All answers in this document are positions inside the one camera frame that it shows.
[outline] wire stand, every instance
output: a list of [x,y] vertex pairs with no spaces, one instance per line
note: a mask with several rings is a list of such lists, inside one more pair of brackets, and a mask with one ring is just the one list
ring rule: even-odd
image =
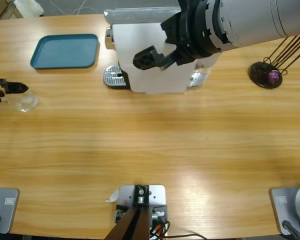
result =
[[288,39],[289,37],[285,38],[263,62],[256,62],[250,66],[248,74],[256,85],[265,89],[275,89],[282,84],[283,76],[288,74],[288,68],[300,58],[300,35],[292,37],[284,45]]

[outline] teal tray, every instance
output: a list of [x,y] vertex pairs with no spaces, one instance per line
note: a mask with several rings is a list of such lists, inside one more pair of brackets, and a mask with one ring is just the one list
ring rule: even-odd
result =
[[39,40],[30,64],[35,69],[88,68],[96,61],[98,44],[94,34],[45,36]]

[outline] metal base plate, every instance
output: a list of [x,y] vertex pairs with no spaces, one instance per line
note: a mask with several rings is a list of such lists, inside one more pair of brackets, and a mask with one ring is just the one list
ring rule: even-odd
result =
[[118,65],[109,66],[103,74],[104,84],[112,89],[129,89],[123,73]]
[[0,188],[0,234],[7,234],[13,224],[19,191]]
[[[135,185],[124,185],[120,187],[118,205],[114,216],[115,223],[133,206],[134,191]],[[166,204],[166,188],[163,185],[149,185],[150,227],[152,227],[157,220],[163,222],[168,220]]]
[[283,235],[291,235],[288,230],[282,226],[282,222],[287,220],[300,232],[300,222],[295,214],[295,199],[299,188],[276,188],[271,190],[271,201],[276,214],[278,230]]
[[[135,185],[124,185],[119,189],[119,205],[132,207]],[[150,206],[166,205],[166,188],[163,185],[149,185]]]

